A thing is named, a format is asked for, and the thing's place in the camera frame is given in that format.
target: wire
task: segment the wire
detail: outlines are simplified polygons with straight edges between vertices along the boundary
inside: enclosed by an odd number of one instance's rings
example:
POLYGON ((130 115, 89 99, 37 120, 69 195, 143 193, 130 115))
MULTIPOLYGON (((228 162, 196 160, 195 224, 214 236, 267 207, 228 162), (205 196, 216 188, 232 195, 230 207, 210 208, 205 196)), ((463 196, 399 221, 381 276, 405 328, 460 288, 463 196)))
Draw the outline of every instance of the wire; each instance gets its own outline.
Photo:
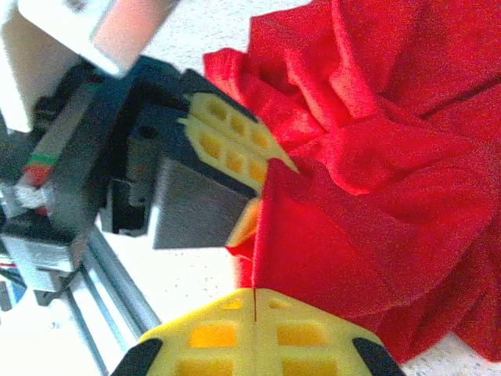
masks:
POLYGON ((26 284, 23 282, 23 279, 20 276, 17 276, 14 273, 9 272, 3 268, 0 268, 0 276, 10 280, 13 284, 16 284, 19 287, 26 288, 26 284))

